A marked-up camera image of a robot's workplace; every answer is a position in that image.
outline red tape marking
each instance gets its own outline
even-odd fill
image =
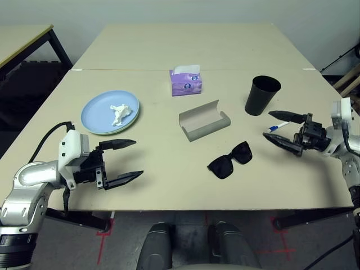
[[[102,250],[104,249],[105,237],[106,237],[105,235],[101,236],[100,250],[99,250],[99,255],[97,257],[97,262],[96,262],[97,265],[99,265],[101,263]]]
[[[296,249],[277,249],[277,250],[257,250],[256,254],[272,254],[272,253],[287,253],[287,252],[295,252]]]
[[[206,227],[209,225],[209,217],[208,217],[207,211],[205,211],[205,214],[204,214],[204,224]]]
[[[114,226],[114,219],[111,218],[110,219],[110,229],[108,232],[96,232],[96,236],[101,236],[100,250],[99,250],[99,255],[97,257],[97,262],[96,262],[97,265],[99,265],[101,263],[102,251],[104,249],[104,243],[105,243],[105,237],[111,235],[111,232],[113,231],[113,226]]]
[[[283,246],[283,249],[282,249],[283,251],[282,252],[286,253],[286,259],[290,261],[290,252],[294,252],[295,249],[288,249],[287,248],[287,243],[286,243],[285,236],[284,236],[284,234],[287,233],[287,230],[284,229],[284,230],[279,231],[278,229],[276,229],[274,227],[274,225],[273,225],[274,219],[275,219],[274,217],[270,217],[273,232],[280,234],[280,238],[281,238],[281,242],[282,242],[282,246]]]

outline chair backrest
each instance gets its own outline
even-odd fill
[[[173,269],[174,270],[260,270],[260,268],[253,268],[242,265],[230,265],[230,264],[194,264],[194,265],[186,265]]]

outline blue plate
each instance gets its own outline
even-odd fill
[[[110,106],[121,104],[129,105],[132,112],[123,118],[121,126],[113,126],[115,113]],[[139,100],[133,94],[120,90],[108,91],[94,97],[85,105],[81,113],[81,122],[92,133],[113,134],[130,126],[137,118],[139,110]]]

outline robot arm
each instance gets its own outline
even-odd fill
[[[360,268],[360,136],[353,134],[351,129],[350,98],[334,102],[331,119],[332,127],[322,128],[320,123],[312,121],[312,114],[299,115],[287,111],[271,111],[269,114],[277,119],[303,123],[294,140],[272,134],[263,136],[276,146],[301,156],[303,150],[315,149],[325,156],[341,160],[342,173],[354,204],[354,219],[357,228],[353,231],[354,250]]]
[[[61,214],[67,215],[70,191],[76,189],[77,184],[96,182],[98,189],[108,190],[140,176],[143,171],[125,173],[117,179],[108,180],[102,158],[104,150],[121,149],[135,143],[129,139],[115,139],[100,142],[90,152],[88,136],[68,129],[59,143],[58,160],[31,162],[21,167],[13,178],[13,189],[1,207],[0,269],[30,267],[53,190],[65,188],[65,212]]]

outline black table leg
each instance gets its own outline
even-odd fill
[[[297,225],[307,224],[318,221],[320,219],[331,218],[335,215],[352,212],[353,210],[353,207],[296,210],[293,215],[275,218],[273,220],[273,225],[277,230],[284,230]]]
[[[102,232],[107,232],[111,227],[109,219],[94,217],[92,212],[88,211],[69,211],[67,216],[64,216],[62,212],[48,208],[46,210],[46,217],[80,227],[96,229]]]
[[[36,51],[41,45],[49,41],[51,47],[55,51],[57,57],[62,62],[64,68],[70,70],[73,67],[73,63],[71,63],[68,55],[66,54],[64,48],[62,47],[60,41],[57,39],[55,32],[51,29],[50,31],[43,34],[37,40],[35,40],[32,44],[27,46],[24,50],[18,53],[15,57],[13,57],[9,62],[7,62],[4,66],[0,67],[0,79],[5,77],[12,69],[14,69],[18,64],[24,61],[29,55],[31,55],[34,51]]]
[[[71,63],[60,41],[57,39],[55,32],[51,29],[48,33],[50,35],[49,43],[52,49],[55,51],[57,57],[60,59],[64,67],[71,69],[73,67],[73,63]]]

